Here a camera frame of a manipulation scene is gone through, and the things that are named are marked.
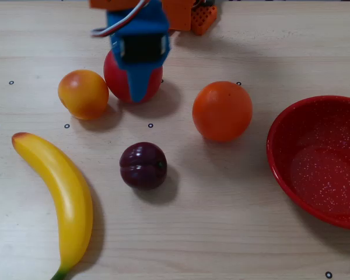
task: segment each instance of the white cable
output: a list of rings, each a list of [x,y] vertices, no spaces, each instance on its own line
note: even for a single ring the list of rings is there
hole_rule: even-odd
[[[137,14],[139,12],[139,10],[141,10],[146,5],[147,1],[148,0],[140,0],[140,2],[136,5],[136,7],[125,18],[121,19],[116,24],[114,24],[114,25],[112,25],[112,26],[110,26],[108,28],[105,28],[105,29],[94,29],[94,30],[92,30],[92,36],[94,36],[94,37],[101,37],[104,34],[109,33],[109,32],[111,32],[114,29],[117,29],[117,28],[119,29],[119,26],[121,26],[121,25],[124,26],[127,21],[131,21],[132,18],[135,16],[135,14]]]

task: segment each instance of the orange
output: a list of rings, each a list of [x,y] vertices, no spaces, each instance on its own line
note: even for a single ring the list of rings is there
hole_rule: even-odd
[[[92,120],[104,113],[109,90],[99,74],[90,70],[75,70],[60,81],[58,97],[74,117]]]
[[[229,142],[249,126],[253,105],[249,94],[241,86],[215,82],[200,91],[192,114],[197,130],[205,138]]]

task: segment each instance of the banana stem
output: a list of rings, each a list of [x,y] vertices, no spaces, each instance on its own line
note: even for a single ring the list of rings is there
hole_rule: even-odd
[[[52,277],[51,280],[64,280],[67,275],[65,271],[57,271],[56,274]]]

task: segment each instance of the orange block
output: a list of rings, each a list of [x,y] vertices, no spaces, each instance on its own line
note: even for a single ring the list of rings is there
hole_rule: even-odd
[[[139,0],[89,0],[91,8],[105,9],[108,11],[121,11],[134,8]]]
[[[191,30],[191,11],[194,0],[162,0],[163,10],[170,22],[170,29]]]
[[[192,10],[192,31],[197,35],[203,35],[216,20],[218,10],[216,6],[198,7]]]

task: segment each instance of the wire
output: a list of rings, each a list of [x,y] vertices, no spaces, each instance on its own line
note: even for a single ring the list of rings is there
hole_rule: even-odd
[[[198,6],[200,6],[201,4],[206,3],[206,0],[196,0],[195,4],[193,4],[192,9],[198,8]]]
[[[111,35],[112,33],[120,30],[122,27],[126,26],[131,22],[134,17],[141,11],[142,8],[149,2],[150,0],[140,0],[137,6],[123,19],[121,19],[116,24],[106,27],[106,28],[98,28],[92,30],[92,37],[106,37]]]

